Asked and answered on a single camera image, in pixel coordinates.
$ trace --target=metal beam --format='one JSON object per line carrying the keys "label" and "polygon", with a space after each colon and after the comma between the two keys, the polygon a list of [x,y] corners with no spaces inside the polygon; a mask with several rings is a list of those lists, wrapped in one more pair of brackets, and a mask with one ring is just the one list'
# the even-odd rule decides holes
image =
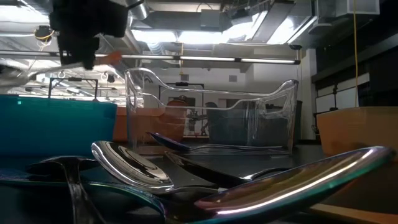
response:
{"label": "metal beam", "polygon": [[[203,4],[220,4],[220,0],[147,0],[148,2],[178,2],[178,3],[203,3]],[[224,4],[233,4],[236,0],[222,0]]]}
{"label": "metal beam", "polygon": [[[26,52],[26,51],[12,51],[0,50],[0,56],[3,58],[35,58],[42,60],[51,60],[59,58],[58,52]],[[96,57],[104,57],[105,54],[96,54]],[[131,59],[148,59],[148,60],[187,60],[187,61],[202,61],[202,62],[235,62],[235,63],[273,63],[273,64],[288,64],[298,65],[300,60],[281,59],[281,58],[248,58],[248,57],[204,57],[204,56],[184,56],[184,55],[141,55],[131,54],[122,55],[122,58]]]}

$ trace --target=spoon bowl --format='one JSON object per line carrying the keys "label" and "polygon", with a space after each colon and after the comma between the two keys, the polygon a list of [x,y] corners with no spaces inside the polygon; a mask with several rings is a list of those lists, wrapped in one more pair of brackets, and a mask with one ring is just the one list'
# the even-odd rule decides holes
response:
{"label": "spoon bowl", "polygon": [[95,159],[112,176],[152,194],[174,194],[192,190],[210,194],[218,192],[218,189],[200,185],[175,188],[171,178],[161,168],[113,142],[96,141],[91,145],[91,151]]}

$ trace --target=pipe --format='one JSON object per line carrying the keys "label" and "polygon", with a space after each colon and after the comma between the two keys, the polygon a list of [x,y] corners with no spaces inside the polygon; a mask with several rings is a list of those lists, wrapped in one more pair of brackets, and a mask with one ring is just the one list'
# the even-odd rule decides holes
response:
{"label": "pipe", "polygon": [[[10,58],[29,58],[37,57],[48,60],[49,58],[59,58],[58,52],[33,52],[33,51],[13,51],[13,50],[0,50],[1,57]],[[96,57],[104,57],[106,54],[96,54]],[[130,54],[122,55],[122,58],[130,59],[148,59],[148,60],[191,60],[191,61],[205,61],[205,62],[238,62],[238,63],[273,63],[273,64],[287,64],[298,65],[300,60],[296,59],[278,59],[278,58],[240,58],[240,57],[204,57],[204,56],[184,56],[184,55],[141,55]]]}

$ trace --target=metal spoon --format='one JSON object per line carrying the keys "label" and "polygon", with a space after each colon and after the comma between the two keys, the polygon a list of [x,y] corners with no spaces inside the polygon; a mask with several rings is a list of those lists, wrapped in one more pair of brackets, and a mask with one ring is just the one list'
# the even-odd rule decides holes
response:
{"label": "metal spoon", "polygon": [[73,222],[75,224],[105,223],[101,214],[95,208],[88,194],[81,185],[79,168],[90,169],[98,166],[92,159],[83,157],[62,156],[46,159],[26,167],[30,174],[66,177],[70,195],[72,197]]}
{"label": "metal spoon", "polygon": [[291,168],[284,168],[284,167],[275,167],[275,168],[262,170],[260,172],[248,175],[246,177],[236,177],[233,175],[222,173],[217,170],[209,169],[207,167],[200,165],[197,162],[194,162],[190,159],[186,159],[184,157],[178,156],[171,152],[166,152],[165,154],[174,164],[180,166],[181,168],[185,169],[189,173],[191,173],[197,177],[200,177],[202,179],[205,179],[209,182],[215,183],[215,184],[219,185],[220,187],[227,188],[227,189],[241,185],[241,184],[248,183],[262,175],[270,174],[273,172],[287,171],[287,170],[291,169]]}
{"label": "metal spoon", "polygon": [[[159,211],[172,223],[271,222],[322,201],[351,180],[391,161],[393,149],[369,147],[329,157],[271,177],[197,200],[173,203],[123,184],[90,182],[108,187]],[[0,172],[0,182],[20,184]]]}
{"label": "metal spoon", "polygon": [[184,145],[182,143],[179,143],[177,141],[174,141],[173,139],[169,139],[168,137],[165,137],[159,133],[150,133],[147,132],[147,134],[150,134],[152,138],[155,139],[159,144],[169,148],[173,149],[175,151],[181,151],[181,152],[192,152],[192,151],[197,151],[200,149],[229,149],[229,150],[235,150],[235,151],[245,151],[245,152],[259,152],[259,151],[272,151],[270,153],[267,153],[269,155],[286,155],[287,152],[278,150],[280,149],[279,146],[277,147],[270,147],[270,146],[264,146],[264,147],[257,147],[257,146],[233,146],[233,145],[223,145],[223,144],[205,144],[197,147],[190,147],[187,145]]}
{"label": "metal spoon", "polygon": [[152,194],[174,194],[188,191],[215,194],[224,190],[201,185],[175,188],[170,177],[161,168],[132,150],[113,142],[96,141],[91,145],[91,151],[95,159],[112,176],[125,184]]}

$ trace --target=ceiling light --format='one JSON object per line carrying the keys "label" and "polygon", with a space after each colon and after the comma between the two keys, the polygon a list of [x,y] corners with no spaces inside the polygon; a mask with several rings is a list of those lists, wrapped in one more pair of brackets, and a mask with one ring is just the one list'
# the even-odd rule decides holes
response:
{"label": "ceiling light", "polygon": [[278,29],[268,40],[267,44],[284,44],[294,34],[294,23],[290,17],[286,17],[285,21],[280,24]]}
{"label": "ceiling light", "polygon": [[292,38],[290,38],[287,43],[291,44],[293,41],[295,41],[298,37],[300,37],[300,35],[302,35],[304,33],[304,31],[306,31],[316,20],[318,19],[317,16],[314,16],[310,22],[308,22],[305,26],[303,26],[296,34],[294,34],[294,36]]}
{"label": "ceiling light", "polygon": [[176,42],[177,37],[172,31],[160,30],[131,30],[138,41],[145,43]]}
{"label": "ceiling light", "polygon": [[235,58],[224,57],[194,57],[194,56],[181,56],[181,60],[202,60],[202,61],[218,61],[218,62],[233,62]]}
{"label": "ceiling light", "polygon": [[281,64],[295,64],[295,60],[280,60],[280,59],[264,59],[264,58],[242,58],[242,62],[251,63],[281,63]]}
{"label": "ceiling light", "polygon": [[124,58],[173,60],[173,56],[170,55],[125,55]]}
{"label": "ceiling light", "polygon": [[184,31],[178,41],[184,44],[219,44],[227,40],[220,32]]}
{"label": "ceiling light", "polygon": [[268,11],[262,11],[260,14],[255,14],[253,16],[253,26],[251,27],[251,30],[246,34],[245,40],[251,40],[254,37],[254,34],[256,34],[257,30],[260,28],[262,22],[266,18]]}

